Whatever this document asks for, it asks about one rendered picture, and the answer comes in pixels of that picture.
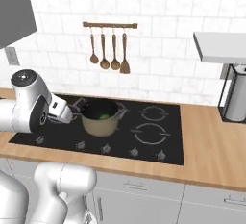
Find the grey drawer front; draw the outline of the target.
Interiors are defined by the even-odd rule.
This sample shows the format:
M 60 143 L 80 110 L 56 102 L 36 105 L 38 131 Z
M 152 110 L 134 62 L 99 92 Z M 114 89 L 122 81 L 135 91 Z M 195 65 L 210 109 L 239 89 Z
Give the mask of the grey drawer front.
M 142 184 L 148 187 L 146 191 L 124 188 L 123 183 Z M 180 201 L 183 196 L 184 184 L 172 183 L 160 180 L 132 177 L 127 175 L 97 172 L 97 187 L 108 190 L 116 190 L 145 196 L 164 198 L 168 200 Z
M 235 200 L 246 199 L 246 192 L 187 185 L 184 191 L 183 202 L 246 211 L 244 206 L 225 203 L 224 198 L 228 198 L 229 195 Z

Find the white wall shelf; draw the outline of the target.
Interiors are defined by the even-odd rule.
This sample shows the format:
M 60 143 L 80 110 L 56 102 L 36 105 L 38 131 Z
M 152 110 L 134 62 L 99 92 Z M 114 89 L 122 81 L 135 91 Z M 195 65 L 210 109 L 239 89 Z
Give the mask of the white wall shelf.
M 246 33 L 195 32 L 202 62 L 246 64 Z

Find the small wooden spoon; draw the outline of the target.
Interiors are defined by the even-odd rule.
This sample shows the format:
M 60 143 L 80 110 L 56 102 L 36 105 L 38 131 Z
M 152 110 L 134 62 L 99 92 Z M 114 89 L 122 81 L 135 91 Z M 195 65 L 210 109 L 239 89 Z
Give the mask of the small wooden spoon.
M 90 34 L 90 42 L 91 42 L 91 47 L 93 48 L 94 47 L 94 36 L 93 36 L 93 34 Z M 98 59 L 98 57 L 95 54 L 95 49 L 94 48 L 92 49 L 92 54 L 91 54 L 91 57 L 90 57 L 90 61 L 92 63 L 98 63 L 99 62 L 99 59 Z

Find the white wall socket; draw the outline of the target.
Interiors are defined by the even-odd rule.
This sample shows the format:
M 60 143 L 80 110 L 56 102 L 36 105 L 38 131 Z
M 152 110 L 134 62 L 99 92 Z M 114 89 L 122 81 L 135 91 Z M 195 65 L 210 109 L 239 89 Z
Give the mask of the white wall socket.
M 5 53 L 9 65 L 19 65 L 19 60 L 14 47 L 6 47 Z

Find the wooden spatula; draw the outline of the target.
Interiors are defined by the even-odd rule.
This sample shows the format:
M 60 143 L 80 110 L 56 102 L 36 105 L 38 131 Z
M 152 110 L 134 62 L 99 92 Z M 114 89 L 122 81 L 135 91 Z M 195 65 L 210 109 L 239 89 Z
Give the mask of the wooden spatula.
M 126 47 L 127 47 L 127 35 L 122 35 L 122 44 L 123 44 L 123 61 L 120 66 L 120 72 L 122 74 L 129 74 L 130 73 L 130 66 L 126 59 Z

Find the wooden utensil rail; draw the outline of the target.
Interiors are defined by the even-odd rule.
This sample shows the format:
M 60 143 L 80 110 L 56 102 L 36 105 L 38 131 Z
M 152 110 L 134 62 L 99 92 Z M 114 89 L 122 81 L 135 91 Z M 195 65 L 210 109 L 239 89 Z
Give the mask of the wooden utensil rail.
M 137 29 L 137 23 L 95 23 L 95 22 L 83 22 L 84 27 L 89 28 L 122 28 L 122 29 Z

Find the beige cooking pot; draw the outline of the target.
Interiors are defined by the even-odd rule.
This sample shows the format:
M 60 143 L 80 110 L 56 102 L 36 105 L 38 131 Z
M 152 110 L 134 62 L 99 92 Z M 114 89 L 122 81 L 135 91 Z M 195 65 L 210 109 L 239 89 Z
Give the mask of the beige cooking pot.
M 90 135 L 95 137 L 112 135 L 126 111 L 124 108 L 120 109 L 117 103 L 110 99 L 88 99 L 80 107 L 83 126 Z M 105 113 L 110 117 L 100 120 L 100 115 Z

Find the grey wall cupboard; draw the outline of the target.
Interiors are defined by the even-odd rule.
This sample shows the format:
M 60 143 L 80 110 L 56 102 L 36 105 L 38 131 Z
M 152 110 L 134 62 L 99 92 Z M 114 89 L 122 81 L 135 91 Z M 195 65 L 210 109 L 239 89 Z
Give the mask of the grey wall cupboard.
M 0 49 L 36 31 L 31 0 L 0 0 Z

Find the grey paper towel roll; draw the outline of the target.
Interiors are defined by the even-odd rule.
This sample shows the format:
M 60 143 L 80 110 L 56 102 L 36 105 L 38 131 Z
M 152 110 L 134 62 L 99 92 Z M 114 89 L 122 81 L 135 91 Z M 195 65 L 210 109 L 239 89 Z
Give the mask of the grey paper towel roll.
M 235 68 L 230 95 L 226 101 L 226 118 L 231 121 L 243 121 L 246 118 L 246 65 Z

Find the grey cupboard door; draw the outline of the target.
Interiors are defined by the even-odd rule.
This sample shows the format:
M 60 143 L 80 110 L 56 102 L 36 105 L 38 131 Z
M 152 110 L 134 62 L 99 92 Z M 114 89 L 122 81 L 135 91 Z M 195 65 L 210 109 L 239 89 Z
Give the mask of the grey cupboard door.
M 103 221 L 100 221 L 97 197 L 102 198 Z M 100 224 L 176 224 L 180 202 L 116 190 L 94 190 Z
M 246 211 L 183 202 L 178 224 L 246 224 Z

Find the black hob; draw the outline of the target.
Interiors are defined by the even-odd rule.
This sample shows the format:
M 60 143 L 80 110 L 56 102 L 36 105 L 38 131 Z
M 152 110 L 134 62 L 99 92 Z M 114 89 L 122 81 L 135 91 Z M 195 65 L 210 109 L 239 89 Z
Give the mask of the black hob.
M 18 133 L 11 142 L 148 162 L 185 163 L 178 105 L 119 100 L 118 107 L 127 111 L 115 132 L 95 137 L 86 132 L 80 113 L 88 98 L 64 95 L 63 99 L 73 112 L 69 124 L 49 119 L 36 133 Z M 44 136 L 44 141 L 36 145 L 39 136 Z

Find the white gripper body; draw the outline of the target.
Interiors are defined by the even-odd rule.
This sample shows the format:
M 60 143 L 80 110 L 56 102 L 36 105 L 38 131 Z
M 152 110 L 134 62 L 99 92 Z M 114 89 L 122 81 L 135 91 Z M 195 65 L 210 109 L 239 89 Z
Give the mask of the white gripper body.
M 72 110 L 67 106 L 67 103 L 59 103 L 56 107 L 57 119 L 63 123 L 70 123 L 73 117 Z

